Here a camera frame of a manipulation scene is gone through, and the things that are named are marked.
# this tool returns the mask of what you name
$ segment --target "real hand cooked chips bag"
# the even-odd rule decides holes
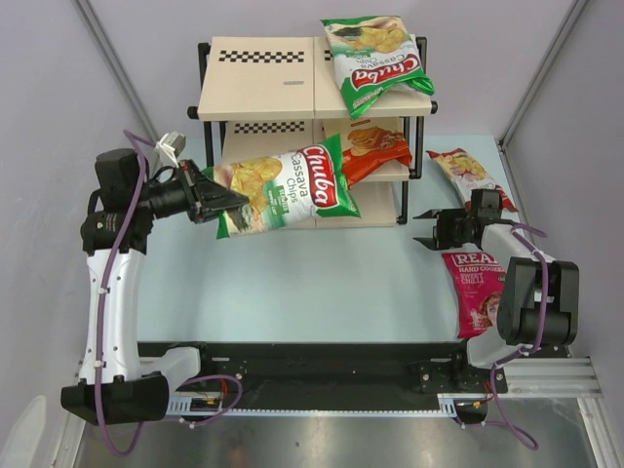
[[[496,325],[505,269],[484,253],[443,253],[459,302],[458,338],[479,336]]]
[[[270,231],[310,217],[360,217],[342,173],[338,135],[298,151],[207,168],[205,173],[250,199],[219,215],[217,239]]]
[[[335,81],[352,119],[361,117],[381,94],[398,84],[434,94],[401,18],[323,19],[322,23],[330,41]]]

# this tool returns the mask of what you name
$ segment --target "chip bag on table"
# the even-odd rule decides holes
[[[458,338],[479,336],[496,325],[505,269],[483,253],[443,253],[459,302]]]
[[[342,170],[349,186],[381,165],[397,160],[411,164],[410,146],[401,132],[398,117],[378,119],[329,119],[323,121],[325,135],[340,134]]]
[[[500,192],[503,199],[503,209],[516,212],[514,206],[507,196],[503,187],[496,183],[484,167],[475,158],[461,148],[457,148],[449,153],[436,153],[427,151],[429,157],[436,161],[448,180],[455,186],[461,201],[466,208],[470,208],[470,197],[473,190],[477,188],[491,188]]]
[[[335,81],[352,119],[362,116],[389,88],[433,95],[416,44],[399,17],[323,19]]]
[[[250,199],[219,215],[217,239],[270,231],[310,217],[360,217],[342,173],[338,135],[279,156],[207,168],[205,174]]]

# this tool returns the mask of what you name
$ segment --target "gray wall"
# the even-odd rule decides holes
[[[138,128],[69,0],[4,2],[0,62],[0,450],[44,395],[43,466],[86,342],[95,157]]]
[[[213,36],[321,36],[321,18],[401,15],[429,39],[436,134],[502,135],[571,0],[93,0],[159,132],[199,137],[197,43]]]
[[[509,148],[529,221],[581,269],[576,355],[624,434],[624,2],[591,2]]]

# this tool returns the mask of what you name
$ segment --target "table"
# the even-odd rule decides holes
[[[492,136],[425,136],[425,149],[462,147],[511,196]],[[203,161],[203,142],[183,157]],[[406,225],[292,229],[216,240],[216,222],[179,215],[155,223],[138,295],[139,341],[456,341],[457,303],[431,235],[431,208],[460,206],[437,164],[409,182]],[[400,195],[400,184],[395,187]],[[505,217],[518,220],[515,214]]]

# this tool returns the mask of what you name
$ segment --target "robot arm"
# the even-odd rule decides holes
[[[578,322],[578,267],[540,253],[541,261],[517,236],[513,221],[502,219],[502,200],[496,190],[473,190],[469,210],[431,210],[418,219],[436,219],[433,238],[416,238],[431,250],[445,250],[472,243],[491,254],[507,275],[492,327],[467,344],[468,362],[488,369],[521,347],[530,347],[539,327],[542,275],[548,275],[548,305],[542,345],[569,345]]]
[[[89,334],[79,383],[64,387],[60,397],[66,410],[92,424],[98,423],[96,368],[101,368],[102,405],[107,424],[162,419],[169,395],[200,371],[199,350],[195,347],[170,349],[148,366],[140,364],[137,350],[138,283],[154,219],[187,213],[192,222],[200,224],[215,219],[222,210],[249,203],[247,197],[206,178],[193,161],[178,161],[176,157],[184,142],[184,136],[171,133],[157,143],[159,162],[172,171],[172,176],[164,182],[152,178],[143,185],[117,253],[112,251],[113,243],[137,187],[137,154],[129,149],[117,149],[97,156],[100,189],[92,195],[87,219],[81,227],[91,281]],[[96,211],[98,199],[103,206],[101,211]],[[115,258],[108,288],[103,291],[102,278],[112,254]],[[103,333],[99,337],[98,305],[103,294]],[[103,351],[100,361],[96,356],[98,339]]]

